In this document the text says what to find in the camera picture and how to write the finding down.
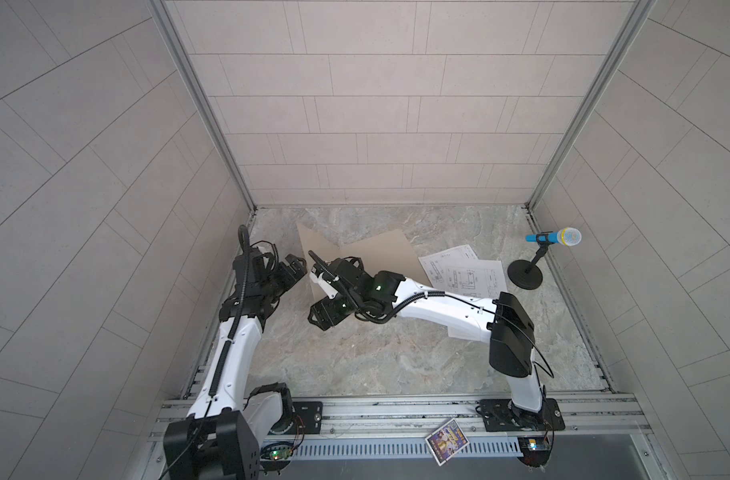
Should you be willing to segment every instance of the metal corner post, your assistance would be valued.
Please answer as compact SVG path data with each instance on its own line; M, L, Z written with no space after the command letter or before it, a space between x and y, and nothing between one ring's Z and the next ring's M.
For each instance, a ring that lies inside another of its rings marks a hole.
M240 192L245 198L245 203L251 211L251 215L255 212L256 204L251 197L251 192L247 189L245 180L240 175L240 171L237 169L237 162L235 157L231 154L229 146L226 143L224 134L218 127L218 122L211 109L210 104L207 103L207 96L202 88L195 68L189 61L189 57L184 49L183 43L181 43L178 33L175 30L168 8L165 5L165 0L148 0L149 11L154 21L157 23L160 33L165 44L168 45L170 56L173 57L173 61L180 72L180 76L184 79L184 84L188 91L191 92L192 99L195 101L195 107L202 113L202 120L205 122L205 128L207 133L213 139L216 149L218 150L221 159L226 164L227 170L231 177L237 182L237 187L240 187Z
M584 124L595 109L597 102L600 101L602 92L605 91L608 83L610 83L610 79L613 77L613 74L619 68L621 60L624 59L624 55L627 50L629 50L629 46L632 42L634 42L640 28L642 28L642 25L648 18L648 12L654 3L656 3L656 0L637 0L635 5L632 5L632 9L629 11L629 14L626 15L626 20L622 24L619 34L616 35L616 39L613 41L608 54L602 61L600 70L597 72L595 79L592 81L589 91L586 92L586 95L581 100L581 104L579 105L578 110L576 110L576 114L570 121L570 125L568 126L565 134L562 136L560 144L557 145L557 149L555 149L552 160L546 165L546 169L544 170L541 180L539 180L538 185L536 185L533 190L533 194L526 203L530 211L533 211L535 206L541 201L544 192L546 192L546 187L549 187L552 178L554 178L557 174L557 170L560 168L560 165L568 156L570 148L579 137L581 129L584 128Z

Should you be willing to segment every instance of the microphone head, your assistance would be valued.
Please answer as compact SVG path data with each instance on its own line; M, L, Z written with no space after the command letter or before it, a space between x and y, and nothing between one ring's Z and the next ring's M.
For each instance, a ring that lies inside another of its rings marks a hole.
M581 232L568 226L557 232L557 241L563 245L574 246L581 241Z

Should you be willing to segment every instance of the tiled wall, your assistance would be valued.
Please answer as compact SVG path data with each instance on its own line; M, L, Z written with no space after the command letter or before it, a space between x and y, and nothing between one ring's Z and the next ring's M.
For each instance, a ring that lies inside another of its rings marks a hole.
M0 479L119 479L247 209L143 0L0 0Z
M730 0L658 1L535 215L678 475L730 480Z
M258 204L512 204L631 3L167 5Z

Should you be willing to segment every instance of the stone floor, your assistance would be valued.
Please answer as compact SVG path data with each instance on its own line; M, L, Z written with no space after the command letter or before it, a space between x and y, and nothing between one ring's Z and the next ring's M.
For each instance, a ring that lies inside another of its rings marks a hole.
M535 248L520 206L373 206L258 210L251 240L277 244L282 257L302 256L296 222L335 244L400 228L419 256L469 244L504 269ZM602 384L545 263L544 283L526 291L507 279L535 323L536 343L555 372L549 390L601 389ZM307 321L308 280L283 295L251 364L247 391L286 382L294 396L502 392L505 377L488 365L488 346L450 338L444 326L398 317L385 325L348 320L323 332Z

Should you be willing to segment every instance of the black mounting plate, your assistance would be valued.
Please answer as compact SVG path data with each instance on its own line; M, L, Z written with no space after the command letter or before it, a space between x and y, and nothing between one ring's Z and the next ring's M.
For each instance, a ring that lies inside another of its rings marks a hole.
M320 433L322 429L322 402L293 402L293 410L296 415L301 417L304 433L307 435ZM319 420L314 419L316 414L320 414ZM296 423L297 419L293 417L291 426L284 433L274 434L269 432L269 435L294 435L296 433Z
M509 409L510 398L485 398L479 401L479 410L488 415L483 415L486 432L527 432L515 424L515 417ZM546 398L543 402L542 411L544 418L550 423L538 425L538 430L565 430L565 422L562 420L557 400Z

